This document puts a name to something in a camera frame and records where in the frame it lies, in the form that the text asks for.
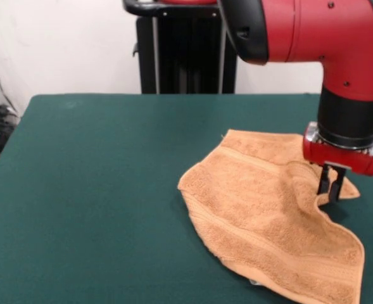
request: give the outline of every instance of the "orange towel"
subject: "orange towel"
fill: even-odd
[[[230,130],[179,189],[227,268],[300,303],[359,303],[364,247],[318,208],[328,197],[316,195],[321,168],[303,159],[302,139]],[[345,179],[340,197],[358,196]]]

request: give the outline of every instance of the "towel fold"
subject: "towel fold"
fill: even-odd
[[[364,247],[318,208],[328,197],[316,195],[321,168],[304,160],[302,140],[230,130],[179,189],[227,268],[300,303],[359,303]],[[340,198],[359,195],[345,179]]]

